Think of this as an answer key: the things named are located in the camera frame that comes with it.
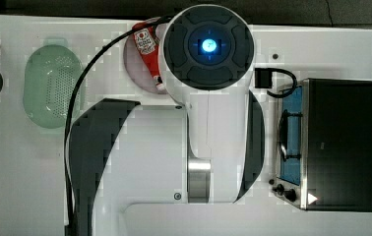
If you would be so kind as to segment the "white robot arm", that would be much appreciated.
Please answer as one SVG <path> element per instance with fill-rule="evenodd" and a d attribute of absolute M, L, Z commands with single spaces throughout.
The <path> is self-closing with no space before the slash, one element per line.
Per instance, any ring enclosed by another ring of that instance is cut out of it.
<path fill-rule="evenodd" d="M 171 105 L 105 98 L 66 129 L 66 236 L 127 236 L 137 204 L 234 203 L 261 172 L 249 26 L 208 4 L 164 23 L 155 64 Z"/>

